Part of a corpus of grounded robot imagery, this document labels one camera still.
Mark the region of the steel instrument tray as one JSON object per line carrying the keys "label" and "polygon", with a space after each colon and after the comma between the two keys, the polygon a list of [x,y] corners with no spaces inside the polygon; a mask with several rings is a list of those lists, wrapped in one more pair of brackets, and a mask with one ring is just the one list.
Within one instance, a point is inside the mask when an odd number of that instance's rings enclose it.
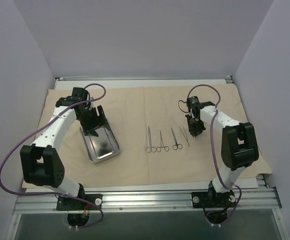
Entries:
{"label": "steel instrument tray", "polygon": [[[120,153],[119,143],[112,130],[107,130],[103,126],[96,128],[95,130],[99,134],[99,137],[84,135],[82,127],[80,127],[79,130],[86,146],[88,157],[92,163],[98,164],[115,157]],[[112,132],[114,136],[114,144],[110,142],[109,132]]]}

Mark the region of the steel surgical scissors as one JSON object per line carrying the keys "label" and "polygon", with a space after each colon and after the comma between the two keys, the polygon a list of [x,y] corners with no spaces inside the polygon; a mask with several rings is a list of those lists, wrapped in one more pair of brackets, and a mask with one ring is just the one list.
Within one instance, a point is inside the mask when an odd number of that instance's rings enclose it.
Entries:
{"label": "steel surgical scissors", "polygon": [[157,149],[152,145],[151,131],[150,127],[148,127],[148,146],[146,147],[147,153],[155,153]]}

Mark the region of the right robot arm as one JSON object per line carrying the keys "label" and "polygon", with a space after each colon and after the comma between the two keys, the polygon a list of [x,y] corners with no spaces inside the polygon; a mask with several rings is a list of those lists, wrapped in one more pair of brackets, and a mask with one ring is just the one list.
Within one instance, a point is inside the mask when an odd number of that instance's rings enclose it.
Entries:
{"label": "right robot arm", "polygon": [[[211,181],[207,193],[207,202],[219,206],[225,200],[225,193],[232,190],[241,173],[259,159],[259,150],[254,126],[235,120],[219,111],[210,101],[200,102],[197,96],[187,98],[186,114],[188,130],[191,136],[197,137],[210,125],[212,157],[217,177]],[[213,133],[221,134],[221,159],[223,166],[218,167]]]}

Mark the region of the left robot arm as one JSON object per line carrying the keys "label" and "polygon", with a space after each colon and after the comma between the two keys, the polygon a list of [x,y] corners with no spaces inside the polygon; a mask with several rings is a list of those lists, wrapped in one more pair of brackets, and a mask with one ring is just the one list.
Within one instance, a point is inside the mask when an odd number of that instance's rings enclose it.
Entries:
{"label": "left robot arm", "polygon": [[71,95],[56,102],[53,115],[41,129],[41,135],[31,145],[20,149],[24,181],[69,196],[67,202],[75,210],[85,206],[84,189],[66,177],[58,150],[75,121],[80,122],[85,135],[96,138],[99,137],[97,128],[108,126],[103,107],[93,107],[94,101],[86,87],[74,87]]}

